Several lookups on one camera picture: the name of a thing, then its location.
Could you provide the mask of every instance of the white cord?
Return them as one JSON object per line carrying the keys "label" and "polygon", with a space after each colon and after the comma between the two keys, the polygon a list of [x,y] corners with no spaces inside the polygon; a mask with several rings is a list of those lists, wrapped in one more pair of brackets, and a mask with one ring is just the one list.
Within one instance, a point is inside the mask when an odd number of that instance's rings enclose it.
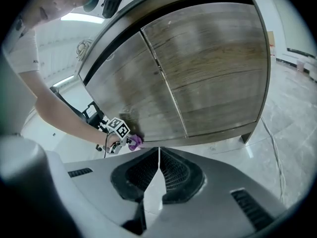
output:
{"label": "white cord", "polygon": [[92,40],[85,39],[78,43],[76,48],[77,58],[79,61],[82,61],[87,53],[88,48],[92,44]]}
{"label": "white cord", "polygon": [[281,189],[280,200],[281,200],[282,203],[284,203],[284,191],[285,191],[285,187],[286,187],[286,180],[285,180],[285,176],[284,176],[284,173],[283,173],[283,166],[282,166],[282,163],[281,163],[281,159],[279,157],[277,144],[275,142],[274,136],[272,135],[271,131],[267,127],[267,124],[266,124],[266,122],[265,122],[265,120],[264,120],[264,118],[262,116],[261,116],[261,120],[263,122],[263,125],[264,125],[266,131],[268,132],[268,134],[270,135],[271,140],[272,140],[273,149],[274,149],[274,155],[275,155],[275,159],[276,159],[278,170],[279,170],[279,182],[280,182],[280,189]]}

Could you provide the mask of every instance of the white t-shirt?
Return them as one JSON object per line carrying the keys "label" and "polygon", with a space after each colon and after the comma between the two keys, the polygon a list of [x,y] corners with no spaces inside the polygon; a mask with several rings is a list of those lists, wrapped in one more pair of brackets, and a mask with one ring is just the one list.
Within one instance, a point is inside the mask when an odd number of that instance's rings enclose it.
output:
{"label": "white t-shirt", "polygon": [[17,19],[3,42],[3,51],[15,73],[39,70],[35,30],[27,30]]}

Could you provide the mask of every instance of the ceiling light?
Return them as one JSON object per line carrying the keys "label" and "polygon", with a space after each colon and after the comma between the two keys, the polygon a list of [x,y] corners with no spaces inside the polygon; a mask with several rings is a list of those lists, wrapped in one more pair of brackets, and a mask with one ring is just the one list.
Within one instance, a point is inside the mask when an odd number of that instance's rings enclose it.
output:
{"label": "ceiling light", "polygon": [[86,21],[86,22],[102,24],[105,19],[91,16],[91,15],[86,15],[86,14],[69,13],[69,14],[65,15],[64,17],[62,17],[61,20]]}
{"label": "ceiling light", "polygon": [[72,79],[73,77],[74,77],[74,75],[72,75],[72,76],[70,76],[70,77],[68,77],[68,78],[66,78],[66,79],[63,79],[62,81],[56,83],[56,84],[53,85],[53,86],[54,86],[54,87],[59,86],[59,85],[61,85],[62,83],[65,83],[66,81],[69,81],[69,80]]}

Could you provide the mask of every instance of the cabinet door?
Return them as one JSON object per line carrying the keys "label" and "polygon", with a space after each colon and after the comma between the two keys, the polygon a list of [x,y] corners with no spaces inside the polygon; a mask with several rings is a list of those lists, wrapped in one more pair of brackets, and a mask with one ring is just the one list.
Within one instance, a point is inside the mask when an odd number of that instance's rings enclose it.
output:
{"label": "cabinet door", "polygon": [[86,86],[111,119],[122,118],[145,141],[184,137],[177,109],[140,33],[124,42]]}
{"label": "cabinet door", "polygon": [[142,31],[167,77],[189,136],[257,119],[268,56],[253,5],[195,5],[167,14]]}

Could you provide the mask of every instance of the person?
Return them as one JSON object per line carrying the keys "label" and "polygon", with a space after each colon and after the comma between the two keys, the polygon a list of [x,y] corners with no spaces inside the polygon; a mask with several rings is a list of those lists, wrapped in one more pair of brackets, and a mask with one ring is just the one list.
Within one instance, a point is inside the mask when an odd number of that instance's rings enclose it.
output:
{"label": "person", "polygon": [[[3,51],[13,70],[37,97],[35,109],[50,125],[73,136],[105,145],[106,133],[83,122],[45,84],[39,72],[38,51],[34,27],[58,19],[74,8],[84,6],[86,11],[96,7],[98,0],[31,0],[17,17],[3,43]],[[111,134],[107,146],[119,141]]]}

